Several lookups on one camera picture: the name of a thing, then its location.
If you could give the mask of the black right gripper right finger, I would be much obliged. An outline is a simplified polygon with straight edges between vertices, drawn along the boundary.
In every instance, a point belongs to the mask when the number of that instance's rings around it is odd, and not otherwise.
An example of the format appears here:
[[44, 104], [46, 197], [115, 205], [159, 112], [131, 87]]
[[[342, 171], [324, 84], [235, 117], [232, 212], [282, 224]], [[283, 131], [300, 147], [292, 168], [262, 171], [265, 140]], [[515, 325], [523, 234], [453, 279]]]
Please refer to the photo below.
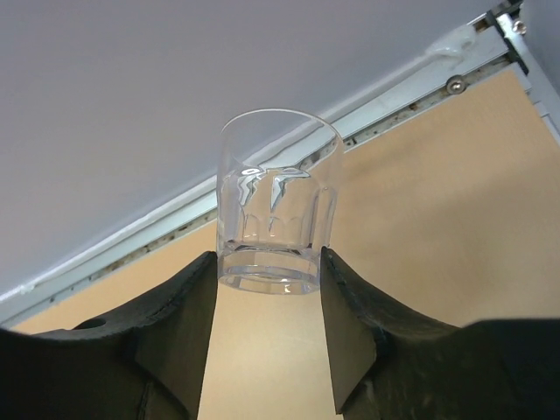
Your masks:
[[456, 327], [321, 253], [321, 306], [335, 410], [345, 419], [556, 419], [559, 322]]

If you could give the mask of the clear faceted glass tumbler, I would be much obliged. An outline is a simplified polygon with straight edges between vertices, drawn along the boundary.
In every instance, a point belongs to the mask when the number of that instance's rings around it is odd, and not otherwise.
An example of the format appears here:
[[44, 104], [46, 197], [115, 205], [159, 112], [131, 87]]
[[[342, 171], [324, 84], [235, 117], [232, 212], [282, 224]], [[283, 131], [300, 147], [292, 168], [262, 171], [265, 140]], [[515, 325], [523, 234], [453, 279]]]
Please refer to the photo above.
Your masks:
[[221, 130], [218, 280], [239, 291], [305, 295], [320, 288], [345, 149], [324, 119], [260, 108]]

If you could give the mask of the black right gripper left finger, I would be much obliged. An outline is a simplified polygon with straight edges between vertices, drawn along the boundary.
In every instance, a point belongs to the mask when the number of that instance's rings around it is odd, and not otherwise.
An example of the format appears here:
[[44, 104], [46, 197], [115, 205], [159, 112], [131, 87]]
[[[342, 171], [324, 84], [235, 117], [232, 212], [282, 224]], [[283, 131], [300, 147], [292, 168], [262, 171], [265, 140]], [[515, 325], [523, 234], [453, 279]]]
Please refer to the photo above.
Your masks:
[[4, 419], [194, 419], [217, 299], [217, 256], [71, 330], [1, 332]]

